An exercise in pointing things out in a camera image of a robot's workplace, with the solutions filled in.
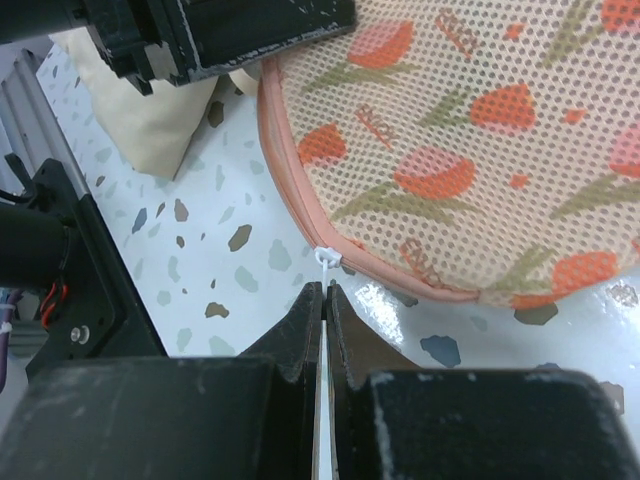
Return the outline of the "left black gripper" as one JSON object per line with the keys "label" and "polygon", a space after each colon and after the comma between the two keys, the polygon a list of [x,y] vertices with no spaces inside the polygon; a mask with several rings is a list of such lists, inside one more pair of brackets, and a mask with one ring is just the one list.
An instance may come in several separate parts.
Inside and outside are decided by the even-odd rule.
{"label": "left black gripper", "polygon": [[153,80],[198,80],[195,44],[180,1],[1,0],[3,44],[84,28],[98,55],[142,95]]}

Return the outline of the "tulip print mesh laundry bag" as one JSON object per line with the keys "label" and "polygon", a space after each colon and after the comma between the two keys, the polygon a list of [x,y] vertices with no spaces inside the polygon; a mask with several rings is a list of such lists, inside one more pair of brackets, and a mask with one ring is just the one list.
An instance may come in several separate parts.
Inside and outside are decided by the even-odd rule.
{"label": "tulip print mesh laundry bag", "polygon": [[527,309],[639,263],[635,1],[361,1],[264,61],[305,239],[411,295]]}

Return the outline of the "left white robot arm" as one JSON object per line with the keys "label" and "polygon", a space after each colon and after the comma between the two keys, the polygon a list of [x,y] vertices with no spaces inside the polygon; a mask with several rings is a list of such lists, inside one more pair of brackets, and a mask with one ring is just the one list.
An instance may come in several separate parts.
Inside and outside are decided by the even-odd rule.
{"label": "left white robot arm", "polygon": [[[5,1],[1,40],[9,43],[86,31],[99,60],[138,99],[153,83],[189,85],[236,72],[283,50],[353,30],[351,1]],[[107,355],[160,355],[153,331],[95,201],[75,192],[61,162],[30,174],[19,156],[6,164],[22,183],[1,196],[1,284],[44,293],[47,340],[28,365]]]}

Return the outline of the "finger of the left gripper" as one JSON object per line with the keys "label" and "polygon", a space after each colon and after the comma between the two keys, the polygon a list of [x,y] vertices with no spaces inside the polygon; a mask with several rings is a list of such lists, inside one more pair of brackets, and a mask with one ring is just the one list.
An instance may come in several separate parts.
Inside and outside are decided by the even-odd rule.
{"label": "finger of the left gripper", "polygon": [[353,1],[171,1],[169,6],[175,9],[191,82],[231,73],[356,26]]}

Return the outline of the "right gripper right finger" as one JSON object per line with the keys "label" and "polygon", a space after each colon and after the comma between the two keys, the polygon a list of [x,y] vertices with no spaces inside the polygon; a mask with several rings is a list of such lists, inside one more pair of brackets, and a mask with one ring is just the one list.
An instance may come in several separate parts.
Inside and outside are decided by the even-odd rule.
{"label": "right gripper right finger", "polygon": [[561,369],[424,369],[326,299],[338,479],[635,479],[605,391]]}

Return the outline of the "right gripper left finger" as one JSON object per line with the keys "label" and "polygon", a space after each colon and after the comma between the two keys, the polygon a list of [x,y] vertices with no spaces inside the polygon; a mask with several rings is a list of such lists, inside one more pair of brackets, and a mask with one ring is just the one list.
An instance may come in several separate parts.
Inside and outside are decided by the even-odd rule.
{"label": "right gripper left finger", "polygon": [[1,440],[5,479],[309,479],[323,293],[235,357],[71,361],[39,374]]}

